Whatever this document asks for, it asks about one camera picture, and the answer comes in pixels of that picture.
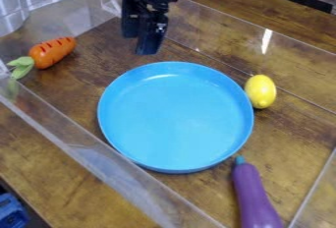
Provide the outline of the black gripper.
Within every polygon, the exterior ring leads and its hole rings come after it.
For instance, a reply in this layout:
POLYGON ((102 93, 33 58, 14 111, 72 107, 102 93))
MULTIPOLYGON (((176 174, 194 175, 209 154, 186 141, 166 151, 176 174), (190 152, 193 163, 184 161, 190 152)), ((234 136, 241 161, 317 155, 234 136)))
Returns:
POLYGON ((169 4, 177 0, 122 0, 122 35, 137 37, 134 53, 157 53, 168 29, 169 4))

